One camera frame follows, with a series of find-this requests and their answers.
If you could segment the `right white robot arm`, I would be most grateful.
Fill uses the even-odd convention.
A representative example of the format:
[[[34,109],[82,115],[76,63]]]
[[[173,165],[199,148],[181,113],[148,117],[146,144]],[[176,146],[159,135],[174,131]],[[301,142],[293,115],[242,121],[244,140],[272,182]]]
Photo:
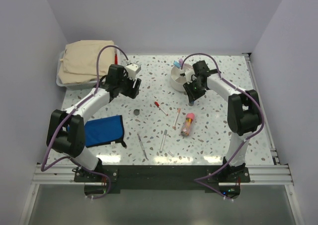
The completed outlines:
[[[194,102],[212,90],[228,104],[227,124],[232,135],[225,156],[228,165],[222,168],[221,175],[225,181],[232,182],[239,176],[237,166],[245,163],[250,139],[264,127],[258,93],[254,89],[244,90],[230,83],[217,69],[209,69],[205,61],[196,62],[192,69],[184,70],[181,75],[186,79],[183,87],[189,102]]]

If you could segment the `blue cap highlighter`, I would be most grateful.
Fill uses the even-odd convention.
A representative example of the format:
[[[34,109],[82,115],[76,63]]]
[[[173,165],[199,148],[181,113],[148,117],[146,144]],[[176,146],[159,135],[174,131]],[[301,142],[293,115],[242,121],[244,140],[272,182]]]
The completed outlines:
[[[177,61],[174,61],[174,62],[173,62],[173,65],[174,65],[175,67],[177,67],[177,68],[180,68],[180,67],[181,67],[181,65],[180,65],[179,62],[177,62]]]

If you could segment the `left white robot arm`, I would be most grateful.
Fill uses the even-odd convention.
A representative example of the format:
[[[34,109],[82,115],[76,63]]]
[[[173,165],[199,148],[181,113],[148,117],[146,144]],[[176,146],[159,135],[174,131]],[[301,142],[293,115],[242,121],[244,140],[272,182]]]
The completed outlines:
[[[54,150],[85,168],[85,175],[91,181],[102,178],[101,160],[85,146],[84,126],[91,116],[119,94],[131,99],[136,98],[141,84],[141,79],[137,78],[140,71],[141,66],[136,63],[126,66],[111,65],[107,75],[98,79],[96,86],[87,96],[64,111],[52,112],[41,171],[50,168],[47,165],[48,155],[50,150]]]

